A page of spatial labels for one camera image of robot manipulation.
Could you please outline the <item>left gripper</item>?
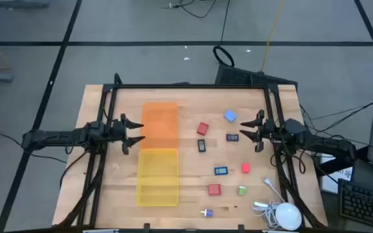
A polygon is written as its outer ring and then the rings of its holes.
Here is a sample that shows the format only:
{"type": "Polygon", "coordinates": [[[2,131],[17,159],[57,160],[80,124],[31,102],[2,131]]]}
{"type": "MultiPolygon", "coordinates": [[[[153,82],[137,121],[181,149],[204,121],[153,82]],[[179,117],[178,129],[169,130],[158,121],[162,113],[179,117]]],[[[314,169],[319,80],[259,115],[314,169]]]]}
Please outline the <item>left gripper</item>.
{"type": "Polygon", "coordinates": [[[113,120],[111,127],[108,129],[107,133],[107,141],[108,142],[118,142],[121,141],[122,143],[122,152],[125,155],[129,154],[129,147],[132,147],[136,143],[140,142],[141,140],[145,139],[145,136],[139,137],[128,137],[127,135],[127,128],[128,129],[136,129],[141,128],[144,125],[141,123],[132,122],[127,119],[126,115],[122,113],[120,115],[120,120],[113,120]]]}

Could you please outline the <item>orange translucent plastic tray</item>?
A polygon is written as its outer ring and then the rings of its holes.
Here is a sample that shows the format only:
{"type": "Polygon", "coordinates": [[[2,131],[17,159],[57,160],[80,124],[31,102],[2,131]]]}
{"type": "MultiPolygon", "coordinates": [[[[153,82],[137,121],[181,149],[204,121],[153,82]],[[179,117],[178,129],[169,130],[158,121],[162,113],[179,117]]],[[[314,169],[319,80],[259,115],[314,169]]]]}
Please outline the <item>orange translucent plastic tray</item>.
{"type": "Polygon", "coordinates": [[[179,119],[176,102],[146,102],[142,107],[141,149],[177,149],[179,119]]]}

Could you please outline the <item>white paper sheet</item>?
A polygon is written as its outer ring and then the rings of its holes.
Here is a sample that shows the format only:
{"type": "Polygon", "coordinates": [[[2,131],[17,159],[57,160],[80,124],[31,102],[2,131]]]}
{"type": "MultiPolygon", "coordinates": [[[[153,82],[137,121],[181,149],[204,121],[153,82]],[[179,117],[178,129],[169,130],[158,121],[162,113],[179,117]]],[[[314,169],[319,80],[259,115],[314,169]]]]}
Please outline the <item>white paper sheet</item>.
{"type": "Polygon", "coordinates": [[[337,194],[338,185],[333,180],[338,181],[339,179],[344,179],[350,181],[351,176],[352,167],[330,173],[329,175],[323,175],[320,181],[321,191],[337,194]]]}

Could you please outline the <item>black metal rig frame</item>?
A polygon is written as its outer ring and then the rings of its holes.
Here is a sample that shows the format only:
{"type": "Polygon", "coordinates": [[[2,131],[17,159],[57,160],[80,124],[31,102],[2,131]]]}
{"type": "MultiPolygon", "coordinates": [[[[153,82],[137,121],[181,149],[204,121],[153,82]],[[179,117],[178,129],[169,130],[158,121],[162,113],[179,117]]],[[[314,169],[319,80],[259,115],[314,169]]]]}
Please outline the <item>black metal rig frame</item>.
{"type": "Polygon", "coordinates": [[[266,101],[261,89],[223,87],[215,89],[184,86],[181,88],[150,87],[120,89],[117,93],[114,117],[124,113],[130,120],[142,120],[146,102],[176,102],[179,113],[179,199],[177,206],[143,207],[136,202],[139,147],[124,155],[120,143],[110,144],[100,191],[95,225],[98,228],[177,229],[246,229],[265,227],[261,217],[253,215],[255,201],[267,202],[276,195],[265,179],[278,183],[277,172],[270,163],[273,149],[265,142],[264,150],[256,153],[246,137],[227,142],[226,134],[237,133],[241,123],[253,120],[266,101]],[[234,111],[237,118],[228,122],[223,115],[234,111]],[[209,125],[205,136],[197,134],[200,122],[209,125]],[[206,152],[198,151],[203,139],[206,152]],[[242,173],[243,163],[251,165],[249,173],[242,173]],[[226,166],[227,175],[215,175],[214,168],[226,166]],[[221,184],[221,195],[210,196],[207,186],[221,184]],[[245,196],[238,187],[245,186],[245,196]],[[213,217],[204,217],[204,209],[211,209],[213,217]]]}

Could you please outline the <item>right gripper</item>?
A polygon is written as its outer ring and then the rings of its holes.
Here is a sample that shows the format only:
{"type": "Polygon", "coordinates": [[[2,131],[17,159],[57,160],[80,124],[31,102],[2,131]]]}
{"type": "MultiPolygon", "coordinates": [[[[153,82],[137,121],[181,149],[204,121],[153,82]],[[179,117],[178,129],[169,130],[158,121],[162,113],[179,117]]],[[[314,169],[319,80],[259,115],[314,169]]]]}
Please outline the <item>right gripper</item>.
{"type": "Polygon", "coordinates": [[[242,122],[240,125],[248,128],[257,127],[257,131],[240,130],[240,133],[248,137],[252,142],[256,142],[255,152],[261,152],[264,149],[262,139],[270,139],[271,135],[275,132],[275,121],[271,119],[264,120],[265,111],[259,110],[256,119],[250,122],[242,122]]]}

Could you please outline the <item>yellow translucent plastic tray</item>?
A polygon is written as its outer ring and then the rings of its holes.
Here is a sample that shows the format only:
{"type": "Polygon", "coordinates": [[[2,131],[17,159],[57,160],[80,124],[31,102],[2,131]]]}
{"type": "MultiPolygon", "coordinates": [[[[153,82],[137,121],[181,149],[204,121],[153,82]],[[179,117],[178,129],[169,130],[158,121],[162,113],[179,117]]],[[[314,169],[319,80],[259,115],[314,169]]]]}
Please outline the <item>yellow translucent plastic tray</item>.
{"type": "Polygon", "coordinates": [[[139,152],[136,202],[143,207],[177,206],[179,159],[176,149],[139,152]]]}

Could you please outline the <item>black keyboard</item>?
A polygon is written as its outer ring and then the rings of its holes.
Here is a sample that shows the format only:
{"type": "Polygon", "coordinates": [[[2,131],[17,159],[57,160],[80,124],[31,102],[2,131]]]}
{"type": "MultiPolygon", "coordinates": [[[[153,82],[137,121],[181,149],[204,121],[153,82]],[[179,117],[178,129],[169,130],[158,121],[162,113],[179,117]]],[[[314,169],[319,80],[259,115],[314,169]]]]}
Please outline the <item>black keyboard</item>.
{"type": "Polygon", "coordinates": [[[373,187],[339,179],[337,195],[341,217],[373,227],[373,187]]]}

